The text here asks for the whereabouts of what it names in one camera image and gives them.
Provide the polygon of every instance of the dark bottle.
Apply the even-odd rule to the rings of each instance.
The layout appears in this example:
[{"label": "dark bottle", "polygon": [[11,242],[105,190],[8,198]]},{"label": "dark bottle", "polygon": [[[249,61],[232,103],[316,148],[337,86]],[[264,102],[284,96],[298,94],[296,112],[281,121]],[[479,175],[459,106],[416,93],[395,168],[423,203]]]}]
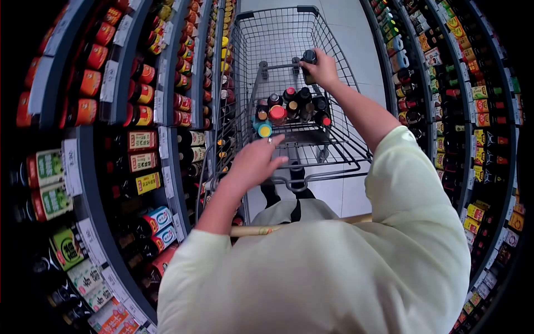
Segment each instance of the dark bottle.
[{"label": "dark bottle", "polygon": [[[306,50],[304,52],[304,55],[301,58],[301,61],[304,61],[304,62],[306,62],[308,64],[313,64],[313,65],[317,64],[317,55],[315,54],[315,51]],[[311,85],[311,84],[316,83],[315,79],[313,78],[313,76],[304,67],[302,67],[302,75],[304,77],[304,83],[305,84]]]}]

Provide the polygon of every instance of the metal wire basket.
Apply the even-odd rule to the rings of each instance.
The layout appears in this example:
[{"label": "metal wire basket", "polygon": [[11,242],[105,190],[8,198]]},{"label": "metal wire basket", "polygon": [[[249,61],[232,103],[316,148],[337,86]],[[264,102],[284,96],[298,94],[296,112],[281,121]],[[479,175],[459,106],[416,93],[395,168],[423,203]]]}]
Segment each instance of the metal wire basket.
[{"label": "metal wire basket", "polygon": [[[336,61],[340,80],[358,90],[352,71],[324,18],[315,6],[297,6],[238,14],[231,26],[229,45],[233,46],[232,60],[223,59],[222,68],[229,63],[233,69],[230,77],[234,83],[235,102],[228,99],[214,103],[215,142],[210,147],[209,159],[214,164],[209,178],[217,181],[227,171],[230,161],[246,144],[259,138],[252,126],[252,117],[258,100],[267,99],[271,93],[282,94],[287,87],[300,90],[307,87],[302,70],[293,61],[312,48],[320,48]],[[219,91],[226,89],[223,80]],[[321,87],[309,87],[312,95],[327,99],[331,125],[319,126],[313,121],[301,123],[288,120],[282,126],[273,125],[272,136],[286,134],[286,139],[277,146],[273,157],[289,156],[289,162],[280,169],[302,166],[307,175],[303,180],[291,180],[289,173],[272,176],[275,184],[285,183],[293,192],[303,191],[308,183],[334,178],[365,176],[362,164],[370,164],[372,155],[347,120],[336,100]],[[217,144],[219,139],[232,136],[232,149]],[[319,168],[328,165],[346,165],[340,168]]]}]

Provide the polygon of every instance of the yellow label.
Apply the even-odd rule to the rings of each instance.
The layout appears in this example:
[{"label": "yellow label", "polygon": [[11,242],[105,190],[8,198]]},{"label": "yellow label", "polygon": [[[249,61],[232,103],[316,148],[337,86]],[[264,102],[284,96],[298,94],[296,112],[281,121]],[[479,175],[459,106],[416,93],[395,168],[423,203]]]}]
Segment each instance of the yellow label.
[{"label": "yellow label", "polygon": [[148,175],[136,177],[137,194],[141,195],[161,186],[160,173],[151,173]]}]

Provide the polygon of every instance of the tiled floor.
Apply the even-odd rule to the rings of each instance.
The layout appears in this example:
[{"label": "tiled floor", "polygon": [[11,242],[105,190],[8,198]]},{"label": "tiled floor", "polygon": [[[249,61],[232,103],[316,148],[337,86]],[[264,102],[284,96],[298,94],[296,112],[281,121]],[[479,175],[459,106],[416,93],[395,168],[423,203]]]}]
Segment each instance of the tiled floor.
[{"label": "tiled floor", "polygon": [[[297,5],[314,5],[325,18],[332,34],[356,78],[360,92],[386,106],[386,98],[382,84],[382,73],[378,55],[373,42],[371,29],[359,0],[241,0],[241,12],[262,10]],[[368,171],[369,164],[361,164],[358,173]],[[333,170],[349,170],[354,165],[329,165],[306,168],[306,174],[330,172]],[[278,170],[275,175],[288,175],[288,170]],[[325,201],[340,217],[371,212],[371,204],[365,196],[364,176],[339,178],[327,181],[310,182],[309,189],[315,196]],[[284,184],[277,185],[277,193],[282,199],[293,199],[295,196]],[[263,210],[266,201],[260,187],[248,193],[250,218],[253,219]]]}]

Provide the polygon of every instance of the jar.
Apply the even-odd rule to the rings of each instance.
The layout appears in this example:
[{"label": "jar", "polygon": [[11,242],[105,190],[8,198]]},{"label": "jar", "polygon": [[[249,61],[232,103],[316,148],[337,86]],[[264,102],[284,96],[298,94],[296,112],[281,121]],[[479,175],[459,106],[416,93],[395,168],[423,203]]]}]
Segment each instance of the jar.
[{"label": "jar", "polygon": [[148,126],[152,124],[154,111],[145,105],[126,103],[126,122],[122,126]]}]

